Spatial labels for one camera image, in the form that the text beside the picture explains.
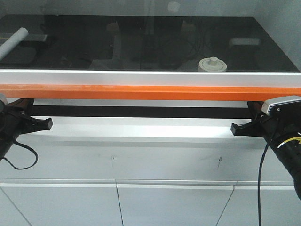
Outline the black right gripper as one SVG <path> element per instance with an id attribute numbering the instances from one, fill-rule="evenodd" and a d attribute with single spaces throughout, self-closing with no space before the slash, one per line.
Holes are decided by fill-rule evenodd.
<path id="1" fill-rule="evenodd" d="M 257 120 L 246 124 L 231 124 L 234 136 L 263 137 L 267 142 L 258 169 L 257 195 L 260 198 L 261 171 L 268 147 L 293 178 L 294 189 L 301 197 L 301 130 L 295 126 L 284 125 L 280 118 L 272 118 L 262 112 L 263 101 L 247 101 L 252 118 Z"/>

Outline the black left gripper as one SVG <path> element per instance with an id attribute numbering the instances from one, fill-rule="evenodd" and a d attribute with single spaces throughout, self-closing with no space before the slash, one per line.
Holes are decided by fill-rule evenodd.
<path id="1" fill-rule="evenodd" d="M 21 134 L 38 131 L 49 131 L 53 126 L 51 118 L 36 119 L 26 115 L 32 112 L 33 98 L 21 98 L 8 103 L 5 110 L 0 113 L 0 160 L 10 162 L 6 157 L 12 145 L 25 149 L 28 146 L 17 141 Z"/>

